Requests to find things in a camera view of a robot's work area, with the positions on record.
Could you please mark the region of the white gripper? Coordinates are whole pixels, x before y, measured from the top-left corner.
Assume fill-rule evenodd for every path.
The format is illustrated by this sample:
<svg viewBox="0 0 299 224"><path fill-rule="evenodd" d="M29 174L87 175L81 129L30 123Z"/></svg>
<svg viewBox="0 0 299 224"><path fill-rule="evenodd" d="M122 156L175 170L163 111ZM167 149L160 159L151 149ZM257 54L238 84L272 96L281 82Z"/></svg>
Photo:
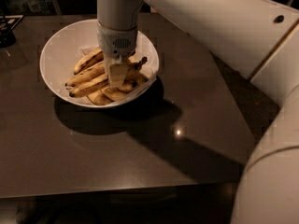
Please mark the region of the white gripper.
<svg viewBox="0 0 299 224"><path fill-rule="evenodd" d="M120 87L128 72L127 60L136 48L137 28L129 31L119 31L104 27L97 23L97 38L99 48L104 57L105 71L111 88Z"/></svg>

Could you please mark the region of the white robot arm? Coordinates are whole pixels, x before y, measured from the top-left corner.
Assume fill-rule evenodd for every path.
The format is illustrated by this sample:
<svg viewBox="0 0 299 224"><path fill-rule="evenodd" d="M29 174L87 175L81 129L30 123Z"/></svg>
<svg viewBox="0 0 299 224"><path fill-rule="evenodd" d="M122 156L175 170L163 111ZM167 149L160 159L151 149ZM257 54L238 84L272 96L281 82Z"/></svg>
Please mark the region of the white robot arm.
<svg viewBox="0 0 299 224"><path fill-rule="evenodd" d="M112 81L136 47L149 5L271 98L278 114L252 151L230 224L299 224L299 10L271 0L97 0L98 41Z"/></svg>

